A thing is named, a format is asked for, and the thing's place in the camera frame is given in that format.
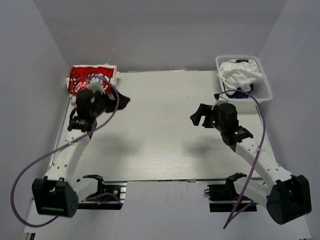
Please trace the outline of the white logo t-shirt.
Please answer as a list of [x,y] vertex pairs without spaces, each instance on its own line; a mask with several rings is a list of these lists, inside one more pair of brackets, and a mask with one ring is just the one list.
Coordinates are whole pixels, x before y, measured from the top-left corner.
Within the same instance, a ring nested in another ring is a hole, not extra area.
[[73,65],[69,76],[66,78],[66,85],[69,94],[77,95],[78,92],[88,89],[91,82],[99,83],[107,94],[111,94],[111,86],[115,86],[120,72],[116,65]]

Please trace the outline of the white t-shirt with tag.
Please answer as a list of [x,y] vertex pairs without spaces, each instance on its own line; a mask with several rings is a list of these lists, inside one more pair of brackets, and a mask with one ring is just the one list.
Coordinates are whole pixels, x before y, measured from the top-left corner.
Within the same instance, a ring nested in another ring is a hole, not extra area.
[[252,59],[231,59],[222,62],[217,76],[223,82],[225,90],[249,91],[250,84],[259,84],[264,80],[257,63]]

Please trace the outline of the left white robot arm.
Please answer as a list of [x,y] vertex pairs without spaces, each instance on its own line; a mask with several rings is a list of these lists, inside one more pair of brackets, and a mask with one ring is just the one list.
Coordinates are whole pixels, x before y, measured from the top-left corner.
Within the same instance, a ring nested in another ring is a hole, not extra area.
[[38,214],[71,218],[80,203],[105,196],[102,176],[87,174],[77,180],[73,176],[83,151],[97,129],[97,118],[103,113],[123,110],[131,100],[114,88],[110,91],[108,94],[90,87],[76,95],[76,107],[69,115],[65,139],[67,147],[59,150],[43,178],[35,179],[31,186]]

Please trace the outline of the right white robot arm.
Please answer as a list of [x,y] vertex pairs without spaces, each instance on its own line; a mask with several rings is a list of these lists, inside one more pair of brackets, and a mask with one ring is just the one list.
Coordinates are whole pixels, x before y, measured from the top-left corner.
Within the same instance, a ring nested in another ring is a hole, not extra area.
[[239,124],[236,107],[230,103],[200,104],[190,116],[194,126],[215,128],[222,141],[242,157],[260,175],[263,182],[252,180],[238,172],[226,178],[217,190],[210,191],[213,201],[248,198],[267,209],[270,217],[283,225],[312,211],[309,181],[303,175],[293,175],[263,151],[254,136]]

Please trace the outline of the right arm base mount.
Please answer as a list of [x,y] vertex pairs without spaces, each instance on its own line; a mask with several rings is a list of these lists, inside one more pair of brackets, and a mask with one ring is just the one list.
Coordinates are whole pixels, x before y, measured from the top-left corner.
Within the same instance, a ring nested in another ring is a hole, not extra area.
[[223,183],[210,183],[203,191],[209,198],[211,213],[230,213],[236,204],[239,194],[236,192],[234,182],[247,177],[244,173],[235,173],[225,179]]

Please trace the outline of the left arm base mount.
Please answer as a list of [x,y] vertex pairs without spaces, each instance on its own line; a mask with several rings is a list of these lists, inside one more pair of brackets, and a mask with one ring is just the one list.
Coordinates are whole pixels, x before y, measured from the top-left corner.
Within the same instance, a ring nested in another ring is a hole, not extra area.
[[107,182],[97,174],[78,178],[75,188],[79,210],[121,210],[126,196],[125,182]]

